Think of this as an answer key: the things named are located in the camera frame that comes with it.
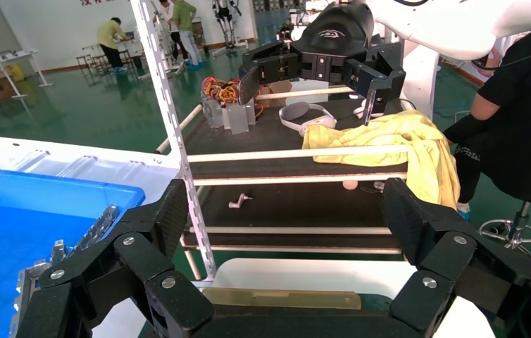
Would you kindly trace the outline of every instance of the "blue plastic bin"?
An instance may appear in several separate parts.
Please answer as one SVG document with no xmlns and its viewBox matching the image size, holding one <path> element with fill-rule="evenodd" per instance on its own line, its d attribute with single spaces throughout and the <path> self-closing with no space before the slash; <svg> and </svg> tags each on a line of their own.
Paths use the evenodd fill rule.
<svg viewBox="0 0 531 338">
<path fill-rule="evenodd" d="M 108 206 L 120 218 L 144 198 L 136 187 L 0 170 L 0 338 L 15 314 L 20 270 L 49 261 L 58 239 L 75 245 Z"/>
</svg>

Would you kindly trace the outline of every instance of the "white table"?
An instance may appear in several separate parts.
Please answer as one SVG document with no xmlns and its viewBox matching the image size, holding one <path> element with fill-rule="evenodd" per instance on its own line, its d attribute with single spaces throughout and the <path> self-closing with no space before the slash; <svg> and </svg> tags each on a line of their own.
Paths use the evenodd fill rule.
<svg viewBox="0 0 531 338">
<path fill-rule="evenodd" d="M 37 74 L 39 74 L 39 77 L 42 79 L 42 84 L 40 84 L 40 87 L 49 87 L 52 86 L 51 83 L 46 82 L 46 78 L 44 77 L 44 74 L 42 74 L 42 70 L 39 69 L 39 66 L 35 62 L 35 58 L 33 57 L 34 54 L 37 54 L 36 51 L 28 51 L 23 55 L 14 56 L 9 58 L 3 58 L 5 56 L 0 56 L 0 70 L 6 75 L 6 78 L 8 79 L 8 82 L 11 84 L 11 87 L 15 90 L 16 95 L 13 96 L 13 99 L 22 99 L 27 97 L 26 94 L 21 94 L 19 92 L 19 89 L 17 89 L 17 86 L 15 86 L 15 83 L 11 79 L 11 75 L 8 74 L 8 71 L 4 67 L 7 63 L 15 63 L 17 60 L 23 60 L 25 58 L 31 58 L 34 68 L 37 70 Z"/>
<path fill-rule="evenodd" d="M 416 269 L 408 262 L 236 258 L 222 264 L 212 287 L 349 291 L 394 299 Z M 456 297 L 434 338 L 495 338 L 475 304 Z"/>
</svg>

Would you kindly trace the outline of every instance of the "silver screw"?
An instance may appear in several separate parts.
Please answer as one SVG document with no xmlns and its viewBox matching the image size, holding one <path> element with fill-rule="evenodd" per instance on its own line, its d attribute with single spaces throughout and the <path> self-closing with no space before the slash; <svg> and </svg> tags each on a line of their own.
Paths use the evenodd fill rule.
<svg viewBox="0 0 531 338">
<path fill-rule="evenodd" d="M 454 241 L 458 244 L 467 244 L 467 239 L 462 236 L 454 236 Z"/>
<path fill-rule="evenodd" d="M 124 245 L 131 245 L 135 242 L 135 238 L 133 237 L 127 237 L 123 240 Z"/>
<path fill-rule="evenodd" d="M 423 278 L 423 285 L 430 289 L 435 289 L 437 287 L 437 282 L 433 278 L 425 277 Z"/>
<path fill-rule="evenodd" d="M 162 281 L 162 287 L 164 289 L 170 289 L 174 286 L 174 284 L 176 284 L 176 280 L 174 278 L 166 278 Z"/>
<path fill-rule="evenodd" d="M 57 280 L 58 278 L 64 276 L 64 270 L 56 270 L 50 275 L 51 280 Z"/>
</svg>

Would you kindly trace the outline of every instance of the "white pipe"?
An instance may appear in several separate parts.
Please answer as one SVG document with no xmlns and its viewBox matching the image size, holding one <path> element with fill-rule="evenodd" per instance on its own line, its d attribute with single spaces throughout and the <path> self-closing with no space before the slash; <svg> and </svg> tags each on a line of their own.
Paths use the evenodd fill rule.
<svg viewBox="0 0 531 338">
<path fill-rule="evenodd" d="M 405 144 L 387 146 L 346 146 L 340 148 L 249 151 L 244 153 L 189 155 L 187 158 L 190 163 L 198 163 L 218 161 L 265 160 L 271 158 L 401 153 L 409 151 L 411 149 L 411 146 Z"/>
<path fill-rule="evenodd" d="M 387 227 L 206 227 L 208 234 L 392 234 Z"/>
<path fill-rule="evenodd" d="M 180 123 L 180 129 L 183 130 L 191 122 L 191 120 L 193 120 L 193 118 L 197 116 L 197 114 L 201 111 L 202 108 L 203 106 L 201 104 L 198 104 L 197 107 L 195 107 L 195 109 L 193 109 L 191 113 L 189 113 L 189 115 Z M 170 141 L 166 137 L 164 142 L 162 142 L 162 144 L 160 144 L 160 146 L 156 150 L 159 151 L 161 154 L 168 145 L 170 145 Z"/>
<path fill-rule="evenodd" d="M 374 173 L 350 175 L 316 175 L 316 176 L 287 176 L 287 177 L 260 177 L 260 178 L 206 178 L 193 179 L 193 183 L 202 186 L 222 185 L 250 185 L 250 184 L 287 184 L 287 183 L 321 183 L 344 181 L 385 181 L 389 178 L 406 180 L 406 171 L 402 173 Z"/>
<path fill-rule="evenodd" d="M 212 245 L 214 251 L 253 251 L 253 252 L 303 252 L 310 254 L 368 254 L 368 255 L 399 255 L 401 249 L 391 248 L 313 248 L 310 246 L 256 246 L 256 245 Z"/>
<path fill-rule="evenodd" d="M 296 97 L 296 96 L 309 96 L 309 95 L 321 95 L 321 94 L 340 94 L 340 93 L 352 93 L 354 90 L 342 86 L 342 87 L 332 87 L 325 89 L 313 89 L 313 90 L 303 90 L 300 92 L 286 92 L 286 93 L 274 93 L 274 94 L 262 94 L 257 96 L 257 101 L 259 100 L 273 100 L 273 99 L 284 99 L 287 97 Z"/>
<path fill-rule="evenodd" d="M 195 263 L 195 258 L 193 258 L 193 253 L 191 252 L 191 250 L 189 250 L 185 246 L 185 241 L 183 237 L 184 236 L 181 236 L 179 239 L 180 246 L 185 252 L 185 256 L 187 257 L 187 262 L 189 262 L 189 266 L 191 267 L 191 271 L 193 272 L 193 276 L 195 277 L 195 280 L 201 280 L 201 273 L 199 273 L 199 269 L 197 268 L 197 264 Z"/>
</svg>

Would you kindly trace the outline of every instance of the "white wall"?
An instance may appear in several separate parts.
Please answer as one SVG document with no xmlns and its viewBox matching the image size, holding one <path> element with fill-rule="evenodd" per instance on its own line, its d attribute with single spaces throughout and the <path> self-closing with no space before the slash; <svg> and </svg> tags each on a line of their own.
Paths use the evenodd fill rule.
<svg viewBox="0 0 531 338">
<path fill-rule="evenodd" d="M 37 49 L 37 61 L 42 70 L 77 65 L 75 57 L 81 48 L 96 43 L 96 31 L 102 22 L 112 17 L 122 20 L 125 32 L 135 29 L 135 18 L 127 0 L 91 0 L 81 6 L 81 0 L 0 0 L 0 8 L 24 49 Z M 239 0 L 243 16 L 237 23 L 237 36 L 253 37 L 249 1 Z M 207 44 L 224 42 L 222 31 L 211 9 L 211 0 L 188 0 L 201 16 Z"/>
</svg>

